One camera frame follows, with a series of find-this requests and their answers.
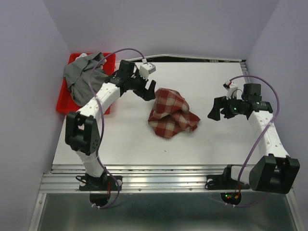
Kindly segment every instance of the red plaid cloth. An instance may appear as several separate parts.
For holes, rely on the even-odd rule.
[[[192,132],[200,118],[189,111],[189,105],[176,90],[159,88],[156,92],[149,125],[157,136],[171,138],[181,131]]]

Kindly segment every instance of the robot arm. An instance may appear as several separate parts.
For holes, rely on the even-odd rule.
[[[234,90],[231,90],[229,86],[237,89],[234,83],[227,81],[224,84],[228,90],[227,96],[214,99],[214,106],[208,118],[219,121],[220,114],[227,119],[236,115],[245,115],[258,137],[273,117],[270,103],[262,101],[261,85],[244,84],[241,100],[236,98],[236,94],[232,93]],[[241,182],[245,184],[244,188],[287,194],[298,173],[299,162],[297,159],[292,159],[284,149],[274,123],[269,125],[258,147],[261,155],[260,161],[253,168],[245,167],[241,175]],[[228,165],[224,174],[208,176],[208,179],[212,179],[208,189],[235,189],[241,168],[242,166]]]
[[[99,100],[103,112],[126,91],[132,90],[145,101],[155,99],[154,80],[148,89],[145,88],[148,76],[155,71],[153,64],[144,59],[134,73],[135,63],[122,60],[119,69],[109,76],[84,107],[77,112],[70,112],[66,117],[65,142],[76,151],[86,170],[84,181],[92,186],[100,187],[106,184],[106,173],[96,151],[100,146],[100,135],[97,121],[100,119]]]

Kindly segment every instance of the white wall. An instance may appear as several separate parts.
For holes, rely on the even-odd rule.
[[[249,55],[250,74],[273,84],[281,100],[276,126],[291,157],[301,169],[295,181],[295,194],[303,221],[308,228],[308,1],[280,0],[264,31]],[[263,99],[275,102],[269,88]]]
[[[70,51],[247,58],[278,0],[43,0]],[[118,58],[137,57],[133,52]]]
[[[24,231],[59,137],[69,51],[41,0],[1,1],[0,31],[0,229]]]

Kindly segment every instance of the white table surface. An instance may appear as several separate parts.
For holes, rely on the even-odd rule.
[[[156,89],[180,92],[191,112],[201,118],[193,133],[181,132],[170,140],[154,134],[148,125],[154,101],[145,102],[133,92],[125,93],[105,116],[100,158],[107,165],[224,165],[242,164],[256,137],[243,115],[219,122],[208,119],[215,97],[226,94],[222,84],[242,75],[239,63],[154,63]],[[236,81],[243,88],[244,79]],[[54,165],[76,165],[81,160],[64,141],[65,121]],[[258,148],[250,159],[260,159]]]

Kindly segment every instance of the gray cloth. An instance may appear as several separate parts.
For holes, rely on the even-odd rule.
[[[63,77],[66,79],[68,91],[71,92],[71,96],[78,106],[82,107],[92,99],[93,94],[88,86],[89,77],[94,66],[103,57],[102,53],[94,53],[78,58],[66,66]],[[107,77],[108,75],[100,69],[100,66],[95,69],[91,78],[91,86],[96,93]]]

